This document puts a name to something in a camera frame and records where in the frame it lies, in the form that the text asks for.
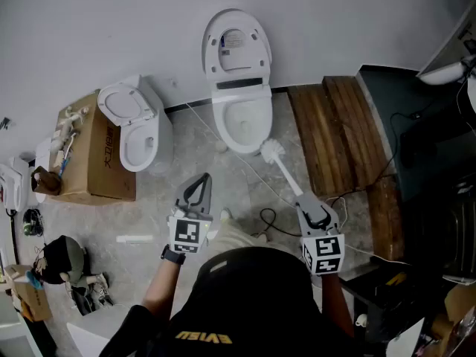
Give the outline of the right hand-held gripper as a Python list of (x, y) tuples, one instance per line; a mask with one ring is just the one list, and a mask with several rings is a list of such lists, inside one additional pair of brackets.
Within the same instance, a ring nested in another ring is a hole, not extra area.
[(338, 273), (345, 257), (344, 235), (339, 232), (338, 214), (314, 193), (298, 196), (295, 208), (302, 234), (301, 255), (309, 273)]

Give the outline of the white toilet brush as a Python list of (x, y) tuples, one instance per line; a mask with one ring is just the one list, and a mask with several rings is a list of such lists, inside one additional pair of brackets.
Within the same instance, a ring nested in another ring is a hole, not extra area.
[(290, 188), (296, 196), (303, 195), (303, 190), (295, 181), (284, 163), (281, 161), (280, 157), (285, 155), (285, 150), (277, 140), (273, 138), (265, 140), (260, 147), (260, 153), (266, 163), (276, 164), (280, 168), (280, 171), (284, 175), (285, 179), (289, 183)]

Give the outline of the white smart toilet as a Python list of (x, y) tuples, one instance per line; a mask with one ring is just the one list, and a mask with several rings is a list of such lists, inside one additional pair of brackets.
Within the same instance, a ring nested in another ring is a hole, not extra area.
[(272, 54), (260, 23), (237, 8), (218, 12), (202, 39), (213, 117), (228, 148), (256, 155), (272, 128)]

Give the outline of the person's left forearm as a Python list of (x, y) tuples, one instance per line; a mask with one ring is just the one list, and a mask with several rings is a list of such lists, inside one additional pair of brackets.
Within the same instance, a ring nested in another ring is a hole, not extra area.
[(141, 302), (160, 321), (170, 319), (180, 270), (179, 264), (163, 260)]

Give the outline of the black wrist watch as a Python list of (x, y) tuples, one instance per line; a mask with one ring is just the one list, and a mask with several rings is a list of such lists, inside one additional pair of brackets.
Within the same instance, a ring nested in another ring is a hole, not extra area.
[(164, 246), (164, 249), (161, 253), (161, 256), (160, 258), (162, 260), (167, 260), (171, 263), (175, 263), (176, 265), (179, 265), (179, 266), (182, 266), (184, 264), (184, 261), (186, 259), (186, 256), (185, 254), (183, 253), (177, 253), (175, 251), (173, 251), (171, 248), (170, 248), (170, 245), (169, 244), (166, 244)]

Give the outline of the black table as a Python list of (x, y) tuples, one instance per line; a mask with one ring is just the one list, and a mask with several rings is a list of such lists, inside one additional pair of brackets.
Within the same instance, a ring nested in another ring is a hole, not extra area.
[(443, 310), (450, 289), (437, 274), (375, 257), (356, 270), (356, 277), (341, 282), (354, 297), (354, 317), (367, 316), (365, 328), (356, 330), (365, 357), (384, 357), (390, 341), (419, 321), (426, 327)]

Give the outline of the dark raised platform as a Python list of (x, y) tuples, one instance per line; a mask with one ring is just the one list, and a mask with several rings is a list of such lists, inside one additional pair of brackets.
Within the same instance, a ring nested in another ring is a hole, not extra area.
[(476, 112), (465, 84), (430, 86), (415, 71), (373, 65), (360, 76), (389, 140), (403, 200), (464, 167), (476, 170)]

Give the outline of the person's black shirt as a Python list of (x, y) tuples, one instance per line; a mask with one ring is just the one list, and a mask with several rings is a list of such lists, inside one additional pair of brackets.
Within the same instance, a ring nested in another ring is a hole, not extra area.
[(361, 357), (353, 340), (312, 306), (229, 310), (186, 306), (160, 323), (134, 306), (100, 357)]

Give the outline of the white plastic pipe fittings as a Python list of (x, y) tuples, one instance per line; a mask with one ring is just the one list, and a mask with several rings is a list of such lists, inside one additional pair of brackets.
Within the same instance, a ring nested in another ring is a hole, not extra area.
[(89, 107), (84, 106), (79, 111), (72, 111), (72, 106), (68, 106), (65, 110), (65, 117), (60, 118), (57, 126), (59, 127), (59, 134), (61, 136), (68, 135), (74, 130), (74, 122), (79, 121), (83, 123), (86, 115), (89, 113)]

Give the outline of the small white box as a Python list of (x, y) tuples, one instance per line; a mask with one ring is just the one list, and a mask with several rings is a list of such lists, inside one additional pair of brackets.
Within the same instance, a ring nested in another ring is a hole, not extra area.
[(46, 138), (36, 146), (35, 167), (43, 167), (49, 170), (51, 153), (51, 137)]

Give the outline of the white paper sheet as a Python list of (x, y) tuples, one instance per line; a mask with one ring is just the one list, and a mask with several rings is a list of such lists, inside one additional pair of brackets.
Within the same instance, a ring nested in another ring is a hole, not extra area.
[(422, 318), (403, 333), (390, 340), (387, 345), (385, 356), (412, 357), (417, 346), (424, 322), (425, 319)]

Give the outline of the white board panel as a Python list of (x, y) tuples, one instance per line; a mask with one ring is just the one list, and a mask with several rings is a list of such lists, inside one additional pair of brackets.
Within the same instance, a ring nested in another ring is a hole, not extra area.
[(67, 329), (82, 357), (98, 357), (118, 331), (129, 308), (107, 306), (67, 323)]

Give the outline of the brown cardboard piece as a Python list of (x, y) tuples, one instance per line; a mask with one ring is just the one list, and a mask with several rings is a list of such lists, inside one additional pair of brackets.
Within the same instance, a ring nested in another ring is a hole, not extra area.
[(444, 303), (450, 322), (460, 322), (472, 307), (476, 308), (476, 284), (455, 286), (446, 295)]

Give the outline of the black stand pole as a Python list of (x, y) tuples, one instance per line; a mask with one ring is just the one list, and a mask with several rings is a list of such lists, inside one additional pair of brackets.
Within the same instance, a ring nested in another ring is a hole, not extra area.
[(10, 229), (11, 229), (11, 238), (12, 238), (12, 244), (13, 244), (15, 264), (19, 264), (19, 254), (18, 254), (18, 247), (16, 242), (16, 224), (15, 224), (15, 217), (16, 217), (17, 211), (10, 210), (10, 209), (6, 209), (5, 211), (7, 216), (10, 219)]

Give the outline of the grey leaning panel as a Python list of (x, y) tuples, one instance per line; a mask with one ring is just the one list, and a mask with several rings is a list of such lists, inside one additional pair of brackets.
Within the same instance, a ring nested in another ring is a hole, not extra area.
[(476, 41), (476, 0), (471, 0), (451, 33), (419, 71), (419, 75), (445, 67), (470, 55), (465, 41)]

